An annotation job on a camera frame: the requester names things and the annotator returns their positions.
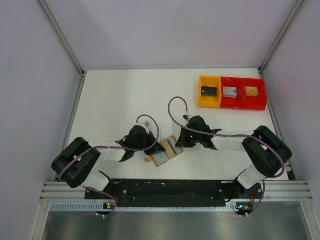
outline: gray wall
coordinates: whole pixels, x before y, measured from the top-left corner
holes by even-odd
[[[296,0],[47,0],[85,70],[258,67]]]
[[[0,233],[26,239],[80,77],[35,0],[0,4]]]
[[[265,72],[293,163],[320,210],[320,1],[306,1]]]

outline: cable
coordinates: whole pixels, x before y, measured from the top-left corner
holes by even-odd
[[[102,195],[107,196],[108,198],[111,198],[111,199],[114,201],[115,206],[114,206],[114,208],[112,209],[112,211],[109,212],[109,214],[106,214],[105,216],[106,216],[106,217],[110,217],[112,214],[115,213],[115,210],[117,209],[118,202],[116,201],[116,199],[115,199],[112,195],[110,195],[110,194],[108,194],[108,193],[106,193],[106,192],[103,192],[103,191],[96,190],[96,189],[94,189],[94,188],[92,188],[92,187],[84,187],[84,188],[85,188],[86,190],[89,190],[89,191],[92,191],[92,192],[96,192],[96,193],[98,193],[98,194],[102,194]],[[52,222],[50,222],[50,231],[51,231],[54,235],[59,235],[59,234],[63,233],[67,228],[69,228],[72,224],[74,224],[75,222],[77,222],[79,219],[81,219],[81,218],[83,218],[83,217],[86,217],[86,216],[91,216],[91,215],[97,215],[97,213],[95,213],[95,212],[88,212],[88,213],[82,214],[82,215],[78,216],[77,218],[75,218],[74,220],[70,221],[68,224],[66,224],[66,226],[64,226],[64,227],[63,227],[62,229],[60,229],[59,231],[53,230]]]
[[[123,149],[123,150],[127,150],[127,151],[132,151],[132,152],[144,152],[144,151],[147,151],[147,150],[153,148],[153,147],[157,144],[158,139],[159,139],[159,135],[160,135],[159,126],[158,126],[156,120],[154,120],[154,118],[153,118],[152,116],[149,116],[149,115],[147,115],[147,114],[140,115],[140,116],[136,119],[136,123],[138,123],[139,119],[142,118],[142,117],[148,117],[148,118],[150,118],[150,119],[154,122],[154,124],[155,124],[155,126],[156,126],[157,136],[156,136],[156,138],[155,138],[154,143],[153,143],[151,146],[149,146],[149,147],[147,147],[147,148],[145,148],[145,149],[133,149],[133,148],[123,147],[123,146],[94,146],[94,147],[92,147],[92,148],[87,149],[86,151],[84,151],[83,153],[81,153],[79,156],[77,156],[74,160],[72,160],[72,161],[61,171],[61,173],[59,174],[59,176],[58,176],[59,181],[60,181],[60,182],[63,182],[62,177],[63,177],[63,175],[66,173],[66,171],[68,171],[68,169],[69,169],[73,164],[75,164],[80,158],[82,158],[84,155],[86,155],[86,154],[87,154],[89,151],[91,151],[92,149]]]
[[[173,102],[173,100],[175,99],[180,99],[184,102],[185,104],[185,110],[186,112],[188,112],[188,104],[186,102],[185,99],[183,99],[182,97],[180,96],[175,96],[174,98],[172,98],[170,101],[169,101],[169,104],[168,104],[168,113],[169,113],[169,116],[170,118],[172,119],[172,121],[177,124],[179,127],[183,128],[183,129],[186,129],[188,131],[191,131],[191,132],[194,132],[194,133],[197,133],[197,134],[203,134],[203,135],[208,135],[208,136],[215,136],[215,137],[223,137],[223,138],[251,138],[251,139],[254,139],[256,140],[258,143],[260,143],[261,145],[265,146],[268,150],[270,150],[275,156],[276,158],[279,160],[280,164],[281,164],[281,172],[274,176],[274,177],[271,177],[273,179],[276,179],[276,178],[279,178],[281,177],[285,171],[286,171],[286,166],[285,166],[285,163],[284,161],[282,160],[281,156],[272,148],[270,147],[268,144],[266,144],[264,141],[260,140],[259,138],[255,137],[255,136],[251,136],[251,135],[246,135],[246,134],[235,134],[235,135],[224,135],[224,134],[218,134],[218,133],[209,133],[209,132],[204,132],[204,131],[198,131],[198,130],[194,130],[194,129],[191,129],[191,128],[188,128],[186,126],[183,126],[182,124],[180,124],[179,122],[177,122],[174,117],[172,116],[171,114],[171,111],[170,111],[170,106],[171,106],[171,103]],[[252,210],[252,212],[250,212],[247,216],[251,216],[256,210],[257,208],[260,206],[261,202],[262,202],[262,199],[264,198],[265,196],[265,192],[266,192],[266,183],[265,183],[265,180],[262,180],[262,185],[263,185],[263,191],[262,191],[262,194],[261,194],[261,198],[259,199],[259,202],[257,203],[257,205],[255,206],[255,208]]]

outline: metal frame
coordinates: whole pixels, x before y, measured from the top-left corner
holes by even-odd
[[[77,112],[81,92],[85,81],[85,72],[81,67],[79,61],[77,60],[74,52],[72,51],[68,41],[65,38],[62,30],[60,29],[56,19],[54,18],[46,0],[37,0],[41,9],[43,10],[45,16],[47,17],[49,23],[52,26],[53,31],[56,33],[62,47],[64,48],[66,54],[69,56],[71,62],[76,67],[79,72],[81,79],[79,81],[79,86],[77,94],[74,101],[74,106],[70,115],[68,128],[66,130],[66,136],[64,138],[61,149],[65,148],[68,144],[69,136],[71,133],[72,125]],[[264,70],[271,61],[276,50],[279,48],[280,43],[283,41],[288,29],[293,24],[294,20],[300,13],[304,6],[305,0],[297,0],[290,15],[288,16],[285,24],[283,25],[280,33],[275,39],[272,47],[268,51],[261,67],[258,68],[259,74],[262,77]],[[267,86],[269,94],[268,107],[271,114],[272,122],[275,127],[276,134],[283,139],[284,135],[282,132],[281,125],[277,119],[277,114],[274,108],[274,103],[272,101],[270,89]],[[294,166],[286,165],[287,171],[291,168],[295,170]],[[34,219],[34,224],[32,231],[29,235],[30,240],[41,240],[44,235],[45,226],[49,216],[49,212],[52,203],[56,202],[77,202],[77,203],[88,203],[89,200],[85,200],[85,190],[82,187],[71,189],[67,184],[63,182],[46,182],[44,184],[38,208],[36,211],[36,216]],[[306,224],[308,226],[310,235],[313,240],[320,240],[320,220],[319,215],[313,201],[312,194],[310,192],[308,182],[306,181],[266,181],[266,192],[263,202],[300,202],[303,215],[305,217]]]

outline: purple cable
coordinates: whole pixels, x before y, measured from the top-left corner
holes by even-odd
[[[181,99],[184,104],[185,104],[185,110],[188,112],[188,104],[186,102],[185,99],[183,99],[182,97],[180,96],[175,96],[174,98],[172,98],[170,101],[169,101],[169,104],[168,104],[168,113],[169,113],[169,116],[170,118],[172,119],[172,121],[177,124],[179,127],[183,128],[183,129],[186,129],[188,131],[191,131],[191,132],[194,132],[194,133],[197,133],[197,134],[203,134],[203,135],[208,135],[208,136],[215,136],[215,137],[223,137],[223,138],[251,138],[251,139],[254,139],[256,140],[258,143],[260,143],[261,145],[265,146],[267,149],[269,149],[279,160],[280,164],[281,164],[281,172],[274,176],[274,177],[271,177],[272,179],[276,179],[276,178],[279,178],[281,177],[284,173],[285,173],[285,170],[286,170],[286,166],[284,164],[284,161],[282,160],[281,156],[272,148],[270,147],[268,144],[266,144],[264,141],[260,140],[259,138],[255,137],[255,136],[251,136],[251,135],[246,135],[246,134],[235,134],[235,135],[224,135],[224,134],[217,134],[217,133],[208,133],[208,132],[204,132],[204,131],[198,131],[198,130],[194,130],[194,129],[191,129],[191,128],[188,128],[186,126],[183,126],[182,124],[180,124],[179,122],[177,122],[174,117],[172,116],[171,112],[170,112],[170,106],[171,106],[171,103],[173,100],[175,99]],[[265,192],[266,192],[266,183],[265,183],[265,180],[262,181],[262,185],[263,185],[263,191],[262,191],[262,195],[261,195],[261,198],[259,199],[259,202],[257,203],[257,205],[255,206],[255,208],[252,210],[252,212],[250,212],[248,214],[248,216],[251,216],[255,211],[256,209],[260,206],[261,202],[262,202],[262,199],[264,198],[265,196]]]
[[[132,149],[132,148],[129,148],[129,147],[123,147],[123,146],[94,146],[92,148],[89,148],[88,150],[84,151],[83,153],[81,153],[79,156],[77,156],[74,160],[72,160],[62,171],[61,173],[59,174],[59,181],[60,182],[63,182],[63,179],[62,179],[62,176],[66,173],[66,171],[68,171],[68,169],[73,165],[75,164],[80,158],[82,158],[84,155],[86,155],[89,151],[91,151],[92,149],[123,149],[123,150],[127,150],[127,151],[132,151],[132,152],[144,152],[144,151],[147,151],[151,148],[153,148],[157,142],[158,142],[158,139],[159,139],[159,135],[160,135],[160,130],[159,130],[159,126],[156,122],[156,120],[154,120],[154,118],[152,116],[149,116],[149,115],[146,115],[146,114],[143,114],[143,115],[140,115],[137,119],[136,119],[136,123],[138,123],[139,119],[142,118],[142,117],[148,117],[150,118],[155,126],[156,126],[156,130],[157,130],[157,136],[155,138],[155,142],[145,148],[145,149]]]
[[[106,192],[103,192],[103,191],[96,190],[96,189],[94,189],[94,188],[92,188],[92,187],[85,187],[85,189],[86,189],[86,190],[89,190],[89,191],[92,191],[92,192],[96,192],[96,193],[98,193],[98,194],[105,195],[105,196],[107,196],[108,198],[111,198],[111,199],[115,202],[115,206],[114,206],[114,208],[112,209],[112,211],[111,211],[109,214],[106,214],[105,216],[106,216],[106,217],[110,217],[112,214],[115,213],[115,210],[117,209],[118,203],[117,203],[116,199],[115,199],[112,195],[110,195],[110,194],[108,194],[108,193],[106,193]],[[82,214],[82,215],[78,216],[76,219],[70,221],[66,226],[64,226],[64,227],[63,227],[62,229],[60,229],[59,231],[53,230],[52,222],[50,222],[50,230],[51,230],[51,232],[52,232],[54,235],[59,235],[59,234],[63,233],[67,228],[69,228],[72,224],[74,224],[75,222],[77,222],[79,219],[81,219],[81,218],[83,218],[83,217],[86,217],[86,216],[90,216],[90,215],[96,215],[96,213],[95,213],[95,212],[88,212],[88,213]]]

